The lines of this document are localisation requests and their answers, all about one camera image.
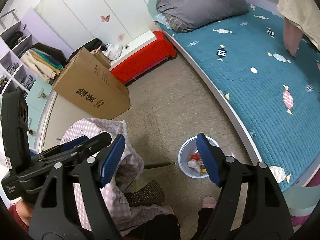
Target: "foot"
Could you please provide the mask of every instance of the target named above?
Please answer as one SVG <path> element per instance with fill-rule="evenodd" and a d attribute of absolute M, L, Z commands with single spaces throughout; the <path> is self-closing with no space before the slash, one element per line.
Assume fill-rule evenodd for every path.
<path fill-rule="evenodd" d="M 169 214 L 174 215 L 173 209 L 170 206 L 166 205 L 166 206 L 163 206 L 162 208 L 164 208 L 167 211 L 167 215 Z"/>
<path fill-rule="evenodd" d="M 202 208 L 215 208 L 217 201 L 213 197 L 205 197 L 202 201 Z"/>

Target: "white plastic bag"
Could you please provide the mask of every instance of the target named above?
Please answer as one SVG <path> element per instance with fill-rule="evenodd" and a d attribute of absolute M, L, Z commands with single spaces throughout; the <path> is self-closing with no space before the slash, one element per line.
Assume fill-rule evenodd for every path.
<path fill-rule="evenodd" d="M 110 60 L 116 60 L 121 56 L 123 46 L 120 44 L 108 44 L 106 45 L 107 50 L 103 51 L 105 55 Z"/>

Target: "mint green drawer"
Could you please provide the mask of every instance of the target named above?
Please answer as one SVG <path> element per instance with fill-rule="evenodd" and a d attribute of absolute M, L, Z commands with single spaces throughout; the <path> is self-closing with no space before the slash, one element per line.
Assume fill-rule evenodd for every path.
<path fill-rule="evenodd" d="M 35 140 L 39 136 L 38 132 L 38 126 L 40 122 L 42 112 L 39 110 L 35 109 L 34 107 L 30 106 L 28 104 L 28 127 L 29 127 L 29 132 L 28 132 L 28 142 L 29 142 L 29 147 L 34 148 L 35 147 Z"/>
<path fill-rule="evenodd" d="M 26 98 L 28 106 L 32 106 L 42 113 L 51 90 L 52 86 L 38 77 Z"/>

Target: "teal quilted bedspread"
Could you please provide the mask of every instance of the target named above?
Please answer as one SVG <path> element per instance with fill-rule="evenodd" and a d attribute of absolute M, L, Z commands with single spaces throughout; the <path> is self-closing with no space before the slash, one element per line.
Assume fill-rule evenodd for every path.
<path fill-rule="evenodd" d="M 320 152 L 320 55 L 302 40 L 292 57 L 283 23 L 250 6 L 190 33 L 162 25 L 229 101 L 282 191 Z"/>

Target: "metal screw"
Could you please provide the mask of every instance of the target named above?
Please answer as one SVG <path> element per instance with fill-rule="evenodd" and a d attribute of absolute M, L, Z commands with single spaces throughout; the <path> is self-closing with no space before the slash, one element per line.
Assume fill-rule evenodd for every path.
<path fill-rule="evenodd" d="M 259 163 L 260 168 L 265 169 L 267 167 L 267 165 L 265 163 Z"/>
<path fill-rule="evenodd" d="M 234 157 L 232 157 L 232 156 L 227 156 L 227 157 L 226 157 L 226 161 L 227 161 L 228 163 L 232 163 L 232 162 L 235 161 L 235 159 L 234 159 Z"/>
<path fill-rule="evenodd" d="M 94 163 L 95 160 L 96 160 L 95 157 L 89 157 L 89 158 L 87 159 L 87 163 Z"/>
<path fill-rule="evenodd" d="M 61 168 L 61 166 L 62 166 L 62 163 L 56 163 L 56 164 L 54 165 L 54 167 L 55 167 L 56 169 Z"/>

